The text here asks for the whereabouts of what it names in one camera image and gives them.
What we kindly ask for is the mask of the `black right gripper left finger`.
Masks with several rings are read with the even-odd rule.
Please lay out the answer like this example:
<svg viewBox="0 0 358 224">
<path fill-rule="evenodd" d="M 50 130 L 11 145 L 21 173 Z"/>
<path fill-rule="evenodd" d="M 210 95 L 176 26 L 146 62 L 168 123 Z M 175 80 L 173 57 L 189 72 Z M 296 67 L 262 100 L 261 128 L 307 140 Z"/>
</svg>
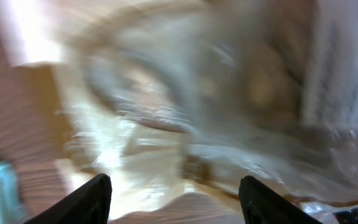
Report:
<svg viewBox="0 0 358 224">
<path fill-rule="evenodd" d="M 111 193 L 110 177 L 98 174 L 25 224 L 107 224 Z"/>
</svg>

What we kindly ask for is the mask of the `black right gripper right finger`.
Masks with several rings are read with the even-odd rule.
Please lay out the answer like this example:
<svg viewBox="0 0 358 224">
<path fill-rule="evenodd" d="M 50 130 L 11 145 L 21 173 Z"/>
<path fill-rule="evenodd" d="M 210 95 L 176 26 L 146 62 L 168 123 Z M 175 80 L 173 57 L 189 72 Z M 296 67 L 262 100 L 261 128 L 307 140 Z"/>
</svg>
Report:
<svg viewBox="0 0 358 224">
<path fill-rule="evenodd" d="M 251 175 L 241 179 L 238 196 L 246 224 L 321 224 Z"/>
</svg>

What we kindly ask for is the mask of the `teal wet wipes pack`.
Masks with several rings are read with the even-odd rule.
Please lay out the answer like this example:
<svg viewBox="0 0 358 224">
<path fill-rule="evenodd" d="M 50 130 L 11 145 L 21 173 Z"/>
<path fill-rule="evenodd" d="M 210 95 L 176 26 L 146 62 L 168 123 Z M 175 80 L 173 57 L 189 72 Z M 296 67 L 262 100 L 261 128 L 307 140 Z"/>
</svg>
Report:
<svg viewBox="0 0 358 224">
<path fill-rule="evenodd" d="M 0 162 L 0 224 L 24 223 L 26 212 L 19 199 L 17 176 L 8 162 Z"/>
</svg>

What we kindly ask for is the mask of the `beige snack pouch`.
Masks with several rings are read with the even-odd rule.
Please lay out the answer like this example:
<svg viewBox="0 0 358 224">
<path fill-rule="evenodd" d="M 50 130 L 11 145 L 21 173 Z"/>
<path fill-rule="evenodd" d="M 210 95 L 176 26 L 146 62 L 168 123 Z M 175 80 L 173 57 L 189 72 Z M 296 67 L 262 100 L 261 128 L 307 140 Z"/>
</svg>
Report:
<svg viewBox="0 0 358 224">
<path fill-rule="evenodd" d="M 109 218 L 188 195 L 240 213 L 253 176 L 358 223 L 358 1 L 0 1 L 9 61 L 45 71 L 69 191 Z"/>
</svg>

